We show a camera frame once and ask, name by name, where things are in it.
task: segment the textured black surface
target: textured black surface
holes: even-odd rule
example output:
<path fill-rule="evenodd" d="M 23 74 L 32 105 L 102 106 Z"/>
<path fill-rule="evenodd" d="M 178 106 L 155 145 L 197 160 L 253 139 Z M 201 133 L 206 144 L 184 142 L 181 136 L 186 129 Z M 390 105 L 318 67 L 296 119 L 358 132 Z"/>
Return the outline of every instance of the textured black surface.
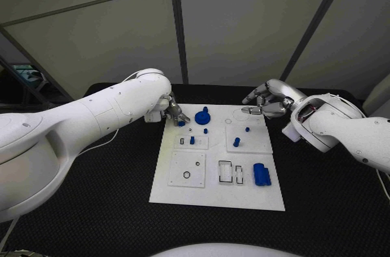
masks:
<path fill-rule="evenodd" d="M 239 105 L 250 89 L 173 85 L 177 102 L 194 104 Z M 22 216 L 9 248 L 58 257 L 148 256 L 191 243 L 232 242 L 302 256 L 389 256 L 390 206 L 374 169 L 341 145 L 322 154 L 304 141 L 294 144 L 281 133 L 286 121 L 266 121 L 285 212 L 148 203 L 164 123 L 138 120 L 76 159 L 53 197 Z"/>

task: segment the small blue part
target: small blue part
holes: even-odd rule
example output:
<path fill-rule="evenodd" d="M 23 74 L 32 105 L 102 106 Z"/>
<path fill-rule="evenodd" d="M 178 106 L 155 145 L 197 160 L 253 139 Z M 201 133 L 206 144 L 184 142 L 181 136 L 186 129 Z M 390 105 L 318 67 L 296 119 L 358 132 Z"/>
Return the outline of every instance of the small blue part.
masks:
<path fill-rule="evenodd" d="M 253 173 L 255 173 L 255 184 L 259 186 L 271 185 L 271 177 L 268 168 L 263 167 L 262 163 L 256 163 L 253 165 Z"/>
<path fill-rule="evenodd" d="M 194 115 L 196 119 L 196 123 L 200 124 L 200 125 L 206 125 L 209 122 L 210 122 L 210 115 L 209 115 L 209 109 L 207 107 L 203 108 L 203 111 L 199 112 L 196 115 Z"/>
<path fill-rule="evenodd" d="M 236 138 L 236 139 L 235 139 L 233 146 L 235 146 L 235 147 L 237 147 L 237 146 L 239 146 L 239 144 L 240 144 L 240 138 Z"/>

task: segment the white board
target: white board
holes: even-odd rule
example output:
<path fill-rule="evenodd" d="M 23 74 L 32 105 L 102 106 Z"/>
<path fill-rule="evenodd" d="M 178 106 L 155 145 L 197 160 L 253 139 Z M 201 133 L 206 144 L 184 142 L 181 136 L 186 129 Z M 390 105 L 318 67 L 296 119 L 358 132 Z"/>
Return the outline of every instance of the white board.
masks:
<path fill-rule="evenodd" d="M 235 105 L 180 104 L 180 107 L 191 122 L 183 127 L 174 127 L 173 120 L 165 122 L 150 202 L 285 211 L 263 116 L 242 114 L 240 108 L 243 106 Z M 212 121 L 204 126 L 194 121 L 196 113 L 203 110 L 203 107 L 209 108 L 212 116 Z M 194 143 L 197 143 L 197 137 L 209 137 L 207 149 L 204 147 L 196 149 L 188 145 L 184 145 L 184 148 L 177 148 L 180 147 L 177 142 L 183 136 L 187 136 L 186 140 L 194 136 Z M 237 150 L 233 146 L 230 147 L 235 136 L 242 139 L 242 147 L 239 146 Z M 181 163 L 178 167 L 171 169 L 173 162 L 176 162 L 173 161 L 174 154 L 177 153 L 181 153 L 180 158 L 187 158 L 187 164 Z M 201 163 L 197 159 L 193 160 L 197 157 L 190 153 L 196 153 L 197 156 L 204 155 L 204 182 L 199 185 L 199 188 L 193 186 L 200 183 L 200 180 L 190 180 L 191 177 L 181 178 L 184 172 L 190 170 L 188 168 L 193 168 L 193 161 Z M 232 162 L 233 183 L 230 185 L 219 182 L 219 161 Z M 259 187 L 255 185 L 253 164 L 256 163 L 263 163 L 269 169 L 271 186 Z M 242 170 L 242 174 L 236 173 L 236 166 L 242 166 L 242 168 L 237 168 Z M 171 172 L 177 176 L 177 186 L 170 183 L 173 181 L 173 179 L 170 180 Z M 236 183 L 236 176 L 239 178 L 242 176 L 243 184 L 240 185 Z"/>

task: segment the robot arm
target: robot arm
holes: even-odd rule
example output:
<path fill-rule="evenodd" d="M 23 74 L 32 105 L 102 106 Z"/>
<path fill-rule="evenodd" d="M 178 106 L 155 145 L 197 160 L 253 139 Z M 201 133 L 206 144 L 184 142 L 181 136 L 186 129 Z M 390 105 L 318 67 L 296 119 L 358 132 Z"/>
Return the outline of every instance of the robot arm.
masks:
<path fill-rule="evenodd" d="M 272 95 L 282 102 L 272 103 L 268 100 Z M 357 106 L 331 94 L 306 97 L 276 79 L 253 90 L 243 103 L 255 98 L 258 107 L 243 107 L 243 113 L 273 118 L 281 117 L 288 109 L 292 111 L 282 133 L 294 142 L 305 139 L 321 152 L 341 142 L 360 162 L 390 173 L 390 120 L 365 118 Z"/>
<path fill-rule="evenodd" d="M 137 78 L 40 113 L 0 114 L 0 222 L 49 199 L 83 148 L 144 116 L 190 119 L 171 97 L 163 72 Z"/>

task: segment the black mat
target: black mat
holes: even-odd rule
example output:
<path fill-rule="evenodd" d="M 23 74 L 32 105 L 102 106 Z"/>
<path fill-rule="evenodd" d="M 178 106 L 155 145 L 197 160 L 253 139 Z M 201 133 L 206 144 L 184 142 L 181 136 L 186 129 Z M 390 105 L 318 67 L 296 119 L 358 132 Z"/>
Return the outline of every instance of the black mat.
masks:
<path fill-rule="evenodd" d="M 193 104 L 239 105 L 250 89 L 173 85 L 177 102 Z M 58 257 L 148 256 L 230 242 L 302 256 L 390 256 L 390 205 L 374 169 L 341 145 L 322 154 L 304 141 L 294 144 L 281 133 L 286 122 L 288 116 L 266 121 L 285 212 L 148 203 L 164 123 L 138 120 L 76 159 L 56 194 L 20 218 L 9 249 Z"/>

